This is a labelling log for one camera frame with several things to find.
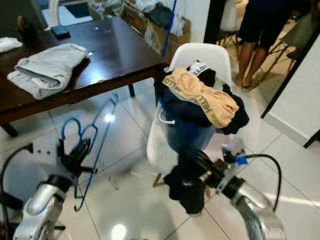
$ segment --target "sandal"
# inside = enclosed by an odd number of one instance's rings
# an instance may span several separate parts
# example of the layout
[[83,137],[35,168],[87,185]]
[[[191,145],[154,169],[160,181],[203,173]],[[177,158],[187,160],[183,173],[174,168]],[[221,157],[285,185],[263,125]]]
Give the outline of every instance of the sandal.
[[252,79],[252,84],[250,86],[243,86],[241,89],[245,92],[249,92],[252,89],[255,89],[260,84],[260,81],[257,79]]
[[231,78],[232,78],[232,81],[235,83],[235,85],[239,86],[239,87],[242,87],[242,84],[238,84],[237,83],[237,76],[238,76],[238,73],[237,72],[232,72],[232,75],[231,75]]

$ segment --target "laundry basket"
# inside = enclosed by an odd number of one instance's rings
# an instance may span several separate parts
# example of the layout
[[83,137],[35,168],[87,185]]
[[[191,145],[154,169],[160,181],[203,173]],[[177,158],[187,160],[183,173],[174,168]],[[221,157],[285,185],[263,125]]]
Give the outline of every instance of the laundry basket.
[[181,120],[169,114],[162,98],[159,98],[162,110],[158,114],[161,129],[166,136],[169,146],[177,153],[185,146],[193,146],[204,150],[213,137],[216,127],[201,127],[194,122]]

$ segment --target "wooden table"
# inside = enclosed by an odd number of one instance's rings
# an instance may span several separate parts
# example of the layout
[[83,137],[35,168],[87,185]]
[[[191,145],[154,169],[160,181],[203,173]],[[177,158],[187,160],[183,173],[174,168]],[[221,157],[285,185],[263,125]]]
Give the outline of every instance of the wooden table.
[[[37,40],[0,53],[0,126],[10,136],[18,134],[10,122],[33,114],[123,86],[129,86],[133,97],[133,83],[150,77],[156,79],[166,66],[165,60],[119,17],[66,28],[70,32],[69,38],[57,40],[50,31],[42,32]],[[14,71],[19,59],[64,43],[87,48],[89,56],[74,68],[69,85],[63,92],[36,100],[7,80],[7,74]]]

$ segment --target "gray towel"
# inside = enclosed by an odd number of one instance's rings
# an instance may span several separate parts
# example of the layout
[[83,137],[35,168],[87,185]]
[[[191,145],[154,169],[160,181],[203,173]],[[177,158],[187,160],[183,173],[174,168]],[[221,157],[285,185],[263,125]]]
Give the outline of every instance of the gray towel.
[[67,87],[73,68],[86,55],[84,47],[73,43],[51,47],[20,59],[14,67],[16,71],[9,73],[7,78],[35,99],[44,99]]

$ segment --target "cardboard box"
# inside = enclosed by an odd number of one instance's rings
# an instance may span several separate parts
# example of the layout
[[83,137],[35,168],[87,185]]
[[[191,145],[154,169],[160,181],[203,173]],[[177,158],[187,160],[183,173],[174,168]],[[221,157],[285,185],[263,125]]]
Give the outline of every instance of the cardboard box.
[[[148,22],[152,24],[153,29],[159,38],[161,51],[163,51],[167,30],[164,27],[156,25],[150,20],[148,21],[148,19],[145,17],[145,15],[142,12],[140,12],[138,9],[134,7],[134,5],[129,4],[128,2],[125,4],[124,9],[125,9],[124,16],[125,16],[126,22],[142,37],[144,37],[145,35]],[[186,18],[183,18],[183,19],[185,21],[185,25],[183,28],[183,35],[176,36],[170,33],[169,40],[168,40],[168,47],[165,55],[165,59],[167,60],[168,63],[171,62],[178,47],[180,47],[182,44],[190,42],[191,23],[188,19]]]
[[[167,60],[168,63],[171,62],[172,58],[175,55],[176,50],[183,44],[189,43],[190,42],[190,28],[191,28],[191,23],[188,19],[183,18],[185,21],[185,25],[183,28],[183,35],[181,36],[176,36],[172,33],[170,33],[169,40],[168,40],[168,47],[165,55],[165,59]],[[167,35],[167,30],[164,27],[158,26],[155,23],[151,22],[154,31],[156,32],[160,44],[161,44],[161,50],[163,51],[164,46],[165,46],[165,39]]]
[[132,5],[124,6],[125,21],[140,35],[144,36],[147,30],[148,20],[145,15]]

